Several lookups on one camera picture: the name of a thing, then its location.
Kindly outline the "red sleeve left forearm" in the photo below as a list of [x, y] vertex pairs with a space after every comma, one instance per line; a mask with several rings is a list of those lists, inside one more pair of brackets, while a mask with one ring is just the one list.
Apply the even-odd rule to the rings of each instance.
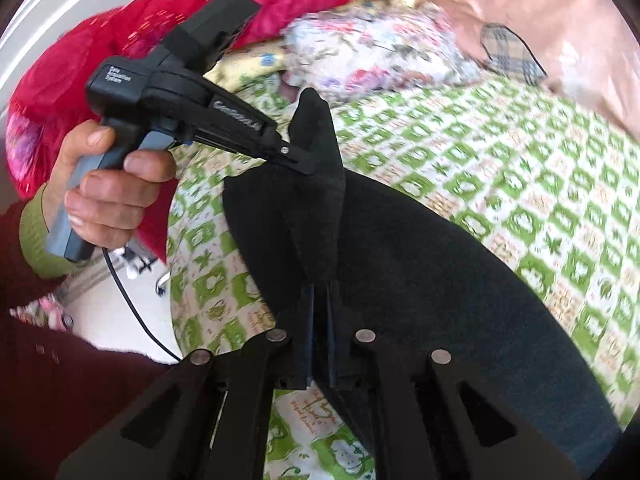
[[132, 352], [14, 318], [54, 292], [72, 267], [44, 249], [42, 196], [1, 216], [1, 475], [52, 479], [58, 466], [165, 374]]

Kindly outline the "person left hand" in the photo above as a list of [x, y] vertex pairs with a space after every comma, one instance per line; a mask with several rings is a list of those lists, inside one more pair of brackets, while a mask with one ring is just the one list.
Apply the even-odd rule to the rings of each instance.
[[94, 246], [126, 245], [142, 223], [145, 211], [160, 196], [160, 187], [176, 176], [176, 163], [166, 151], [134, 151], [122, 169], [85, 174], [74, 188], [68, 181], [83, 157], [106, 153], [115, 131], [87, 120], [66, 134], [51, 177], [42, 192], [42, 214], [48, 228], [60, 208], [73, 230]]

